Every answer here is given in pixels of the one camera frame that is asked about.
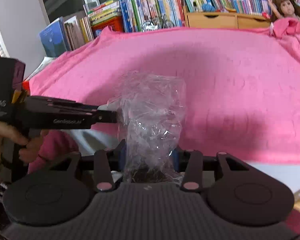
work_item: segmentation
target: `pink sleeve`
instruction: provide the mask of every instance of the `pink sleeve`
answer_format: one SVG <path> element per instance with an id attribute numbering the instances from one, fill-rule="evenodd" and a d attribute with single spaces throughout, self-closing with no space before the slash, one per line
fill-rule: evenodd
<path id="1" fill-rule="evenodd" d="M 46 165 L 47 160 L 53 160 L 59 155 L 79 151 L 76 142 L 65 132 L 60 130 L 51 130 L 44 137 L 43 144 L 40 148 L 39 155 L 35 161 L 29 164 L 28 174 L 34 172 Z"/>

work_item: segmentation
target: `wooden drawer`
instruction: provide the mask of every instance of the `wooden drawer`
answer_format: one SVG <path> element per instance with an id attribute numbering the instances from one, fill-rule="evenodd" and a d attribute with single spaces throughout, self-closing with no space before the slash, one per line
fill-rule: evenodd
<path id="1" fill-rule="evenodd" d="M 269 26 L 270 22 L 267 20 L 238 15 L 238 29 L 267 28 Z"/>
<path id="2" fill-rule="evenodd" d="M 195 28 L 238 28 L 237 17 L 233 14 L 189 13 L 189 27 Z"/>

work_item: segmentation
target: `transparent plastic packaging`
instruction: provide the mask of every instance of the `transparent plastic packaging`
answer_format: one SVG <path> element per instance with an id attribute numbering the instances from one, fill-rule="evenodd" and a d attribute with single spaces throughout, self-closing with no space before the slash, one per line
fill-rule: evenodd
<path id="1" fill-rule="evenodd" d="M 185 116 L 185 83 L 177 77 L 132 73 L 114 102 L 120 109 L 119 139 L 126 139 L 124 180 L 178 180 L 172 151 L 178 144 Z"/>

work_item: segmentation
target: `pink blanket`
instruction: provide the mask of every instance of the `pink blanket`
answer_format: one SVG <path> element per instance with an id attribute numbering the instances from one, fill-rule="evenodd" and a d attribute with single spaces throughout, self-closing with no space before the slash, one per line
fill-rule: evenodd
<path id="1" fill-rule="evenodd" d="M 291 38 L 300 46 L 300 34 Z M 103 105 L 133 70 L 185 80 L 182 148 L 300 163 L 300 54 L 296 58 L 274 37 L 221 29 L 104 29 L 32 78 L 31 94 Z M 113 124 L 93 128 L 116 135 Z"/>

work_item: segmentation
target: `wall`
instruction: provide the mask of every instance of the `wall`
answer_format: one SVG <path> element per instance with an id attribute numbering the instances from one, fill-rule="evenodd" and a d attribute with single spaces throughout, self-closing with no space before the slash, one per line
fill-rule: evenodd
<path id="1" fill-rule="evenodd" d="M 46 26 L 39 0 L 0 0 L 0 35 L 9 56 L 26 63 L 25 77 L 46 55 L 38 35 Z"/>

